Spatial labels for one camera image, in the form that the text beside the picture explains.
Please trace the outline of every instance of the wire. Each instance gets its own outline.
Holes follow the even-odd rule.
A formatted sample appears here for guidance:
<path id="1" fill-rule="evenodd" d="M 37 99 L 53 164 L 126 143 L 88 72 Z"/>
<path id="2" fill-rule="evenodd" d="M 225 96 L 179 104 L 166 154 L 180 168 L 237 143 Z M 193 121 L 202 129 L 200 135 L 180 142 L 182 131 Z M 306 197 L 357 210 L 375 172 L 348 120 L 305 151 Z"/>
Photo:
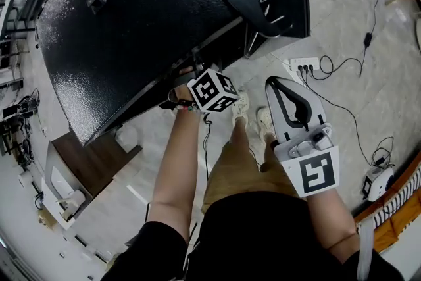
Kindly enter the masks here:
<path id="1" fill-rule="evenodd" d="M 253 155 L 253 157 L 254 157 L 254 159 L 255 159 L 255 162 L 256 162 L 256 164 L 258 165 L 258 166 L 262 166 L 258 161 L 257 161 L 257 159 L 256 159 L 256 155 L 255 155 L 255 153 L 253 152 L 253 150 L 251 149 L 251 148 L 249 148 L 249 151 L 251 152 L 251 154 Z"/>
<path id="2" fill-rule="evenodd" d="M 44 193 L 43 193 L 43 192 L 39 192 L 39 193 L 36 195 L 36 197 L 35 197 L 34 204 L 35 204 L 36 208 L 37 208 L 37 209 L 39 209 L 39 210 L 42 210 L 42 207 L 39 207 L 39 206 L 38 206 L 37 201 L 38 201 L 38 199 L 41 199 L 41 202 L 42 202 L 43 197 L 44 197 Z"/>
<path id="3" fill-rule="evenodd" d="M 191 239 L 192 239 L 192 237 L 193 237 L 193 235 L 195 233 L 196 227 L 197 227 L 197 222 L 195 223 L 195 226 L 191 230 L 190 237 L 189 237 L 189 243 L 190 243 L 190 241 L 191 241 Z"/>
<path id="4" fill-rule="evenodd" d="M 402 204 L 401 193 L 399 191 L 397 191 L 395 188 L 392 188 L 392 187 L 390 187 L 389 190 L 393 190 L 397 194 L 397 196 L 399 197 L 399 205 L 400 205 L 400 207 L 402 207 L 403 204 Z M 375 201 L 375 202 L 373 202 L 373 204 L 378 204 L 378 205 L 382 206 L 384 214 L 390 216 L 390 215 L 393 215 L 399 209 L 399 208 L 394 209 L 393 203 L 392 203 L 393 199 L 394 198 L 391 198 L 391 199 L 387 200 L 387 202 L 389 204 L 391 204 L 391 206 L 392 206 L 392 211 L 389 211 L 389 207 L 387 207 L 387 211 L 386 211 L 386 209 L 385 209 L 385 197 L 384 196 L 381 197 L 381 202 Z"/>
<path id="5" fill-rule="evenodd" d="M 206 179 L 209 180 L 209 169 L 208 169 L 208 151 L 207 151 L 207 147 L 208 147 L 208 141 L 209 141 L 209 136 L 211 135 L 211 126 L 213 124 L 213 122 L 211 120 L 208 120 L 208 116 L 210 115 L 210 113 L 206 113 L 203 117 L 203 122 L 208 126 L 208 133 L 205 136 L 205 138 L 203 139 L 203 151 L 205 152 L 205 164 L 206 164 Z"/>
<path id="6" fill-rule="evenodd" d="M 359 131 L 358 131 L 358 124 L 357 124 L 357 119 L 355 118 L 355 115 L 348 109 L 348 108 L 345 108 L 345 107 L 342 107 L 341 105 L 336 105 L 335 103 L 332 103 L 331 101 L 329 101 L 328 99 L 326 99 L 325 97 L 323 97 L 323 96 L 321 96 L 319 93 L 316 93 L 310 86 L 309 86 L 309 83 L 304 79 L 304 76 L 303 76 L 303 71 L 301 70 L 300 71 L 300 74 L 301 74 L 301 78 L 303 79 L 303 82 L 305 83 L 305 85 L 306 85 L 306 87 L 308 88 L 308 89 L 310 89 L 313 93 L 315 93 L 317 96 L 319 96 L 321 99 L 323 99 L 323 100 L 325 100 L 326 102 L 328 102 L 329 104 L 331 104 L 331 105 L 333 105 L 334 107 L 337 107 L 337 108 L 340 108 L 340 109 L 343 109 L 343 110 L 345 110 L 345 111 L 347 111 L 352 117 L 353 117 L 353 120 L 354 120 L 354 123 L 355 123 L 355 132 L 357 133 L 357 141 L 358 141 L 358 146 L 360 147 L 360 151 L 361 151 L 361 153 L 362 153 L 362 156 L 364 157 L 364 159 L 366 160 L 366 162 L 367 162 L 367 164 L 368 165 L 370 165 L 370 166 L 373 166 L 373 165 L 371 165 L 371 163 L 368 161 L 368 159 L 367 159 L 367 157 L 366 157 L 366 155 L 364 154 L 364 151 L 362 150 L 362 146 L 361 146 L 361 142 L 360 142 L 360 134 L 359 134 Z"/>
<path id="7" fill-rule="evenodd" d="M 151 203 L 148 203 L 146 206 L 146 214 L 145 214 L 145 223 L 147 222 L 147 216 L 149 215 L 149 206 L 151 205 Z"/>
<path id="8" fill-rule="evenodd" d="M 387 140 L 391 140 L 391 149 L 390 150 L 387 150 L 386 148 L 380 146 L 384 141 L 387 141 Z M 382 163 L 382 164 L 384 164 L 383 168 L 387 168 L 391 164 L 391 155 L 392 155 L 392 151 L 393 151 L 393 141 L 394 140 L 395 140 L 395 138 L 393 136 L 388 136 L 388 137 L 385 137 L 384 139 L 382 139 L 379 142 L 376 150 L 373 152 L 373 155 L 371 157 L 371 163 L 372 163 L 373 166 L 380 166 L 381 165 L 381 164 L 377 165 L 376 163 L 377 163 L 378 160 L 376 161 L 374 159 L 374 157 L 376 156 L 376 153 L 381 151 L 381 150 L 385 151 L 387 153 L 386 157 L 384 157 L 384 156 L 382 157 L 382 158 L 384 158 L 384 163 Z"/>
<path id="9" fill-rule="evenodd" d="M 379 0 L 376 0 L 376 3 L 374 4 L 374 7 L 373 7 L 373 17 L 374 17 L 374 22 L 373 22 L 373 27 L 372 27 L 372 29 L 371 29 L 371 31 L 370 31 L 370 36 L 372 36 L 373 35 L 373 33 L 374 33 L 374 28 L 376 27 L 376 24 L 377 24 L 377 18 L 376 18 L 376 7 L 377 7 L 377 5 L 378 5 L 378 3 L 379 3 Z M 317 78 L 317 77 L 315 77 L 313 74 L 312 74 L 312 77 L 315 79 L 315 80 L 318 80 L 318 81 L 323 81 L 323 80 L 325 80 L 325 79 L 327 79 L 327 78 L 329 78 L 330 76 L 332 76 L 332 74 L 334 73 L 334 72 L 337 72 L 345 63 L 347 63 L 348 61 L 356 61 L 356 62 L 358 62 L 359 63 L 359 65 L 360 65 L 360 72 L 359 72 L 359 77 L 361 77 L 361 75 L 362 75 L 362 69 L 363 69 L 363 67 L 364 67 L 364 62 L 365 62 L 365 60 L 366 60 L 366 52 L 367 52 L 367 49 L 368 49 L 368 47 L 370 46 L 370 44 L 371 44 L 371 41 L 370 42 L 368 42 L 368 44 L 366 45 L 365 44 L 365 41 L 364 41 L 364 51 L 363 51 L 363 56 L 362 56 L 362 61 L 360 61 L 360 60 L 358 60 L 358 59 L 356 59 L 356 58 L 353 58 L 353 57 L 349 57 L 349 58 L 347 58 L 347 59 L 345 59 L 338 67 L 336 67 L 335 68 L 335 66 L 334 66 L 334 62 L 332 61 L 332 59 L 328 56 L 328 55 L 323 55 L 321 58 L 320 58 L 320 62 L 319 62 L 319 67 L 320 67 L 320 71 L 322 72 L 322 73 L 324 73 L 324 74 L 326 74 L 327 76 L 325 76 L 324 78 Z M 330 61 L 330 66 L 331 66 L 331 70 L 324 70 L 323 69 L 323 67 L 322 67 L 322 61 L 323 61 L 323 59 L 325 59 L 325 58 L 327 58 L 329 61 Z"/>

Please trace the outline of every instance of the white device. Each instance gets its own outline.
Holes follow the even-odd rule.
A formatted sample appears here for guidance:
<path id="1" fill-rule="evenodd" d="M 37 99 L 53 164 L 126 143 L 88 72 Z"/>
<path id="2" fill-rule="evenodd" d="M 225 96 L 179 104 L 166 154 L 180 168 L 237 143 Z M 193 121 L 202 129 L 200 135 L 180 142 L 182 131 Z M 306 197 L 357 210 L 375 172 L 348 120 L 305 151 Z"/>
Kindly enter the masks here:
<path id="1" fill-rule="evenodd" d="M 382 169 L 380 167 L 372 168 L 368 171 L 364 184 L 362 186 L 362 194 L 369 201 L 376 201 L 379 199 L 390 187 L 393 179 L 393 169 L 387 167 Z"/>
<path id="2" fill-rule="evenodd" d="M 306 87 L 285 78 L 266 81 L 276 138 L 275 156 L 303 198 L 339 185 L 339 148 L 332 143 L 322 102 Z M 295 105 L 292 120 L 287 106 Z"/>
<path id="3" fill-rule="evenodd" d="M 213 69 L 207 69 L 196 80 L 190 80 L 187 87 L 204 113 L 220 113 L 239 99 L 230 78 Z"/>

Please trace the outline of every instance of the bracelet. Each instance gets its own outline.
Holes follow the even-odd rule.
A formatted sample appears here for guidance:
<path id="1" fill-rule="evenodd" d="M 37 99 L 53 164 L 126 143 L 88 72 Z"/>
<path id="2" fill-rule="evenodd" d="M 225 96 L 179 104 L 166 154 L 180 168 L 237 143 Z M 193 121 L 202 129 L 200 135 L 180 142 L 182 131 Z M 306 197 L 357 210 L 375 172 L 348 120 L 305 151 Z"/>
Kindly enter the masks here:
<path id="1" fill-rule="evenodd" d="M 179 100 L 178 104 L 176 105 L 177 110 L 186 110 L 186 111 L 199 111 L 201 112 L 199 106 L 196 102 L 193 101 L 186 101 L 186 100 Z"/>

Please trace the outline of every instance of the forearm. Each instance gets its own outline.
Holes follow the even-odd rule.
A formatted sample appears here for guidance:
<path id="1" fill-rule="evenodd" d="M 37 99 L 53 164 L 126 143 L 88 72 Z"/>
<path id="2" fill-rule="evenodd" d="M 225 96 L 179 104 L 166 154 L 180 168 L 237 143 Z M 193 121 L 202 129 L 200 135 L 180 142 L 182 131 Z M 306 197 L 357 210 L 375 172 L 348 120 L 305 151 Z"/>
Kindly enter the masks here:
<path id="1" fill-rule="evenodd" d="M 200 115 L 178 111 L 155 182 L 148 221 L 175 228 L 186 239 L 197 181 Z"/>
<path id="2" fill-rule="evenodd" d="M 359 250 L 354 219 L 336 189 L 307 197 L 307 204 L 323 248 L 330 250 L 341 262 Z"/>

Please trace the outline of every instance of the black shirt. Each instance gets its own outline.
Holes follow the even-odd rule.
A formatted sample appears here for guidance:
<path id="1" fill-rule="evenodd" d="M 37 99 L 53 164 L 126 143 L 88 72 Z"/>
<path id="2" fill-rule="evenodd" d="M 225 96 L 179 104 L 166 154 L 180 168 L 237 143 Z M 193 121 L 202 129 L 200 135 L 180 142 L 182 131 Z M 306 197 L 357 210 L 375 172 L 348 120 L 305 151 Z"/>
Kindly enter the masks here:
<path id="1" fill-rule="evenodd" d="M 212 204 L 183 272 L 187 244 L 173 228 L 148 222 L 103 281 L 356 280 L 359 252 L 341 264 L 316 240 L 307 203 L 274 192 L 232 195 Z M 373 252 L 369 280 L 403 280 Z"/>

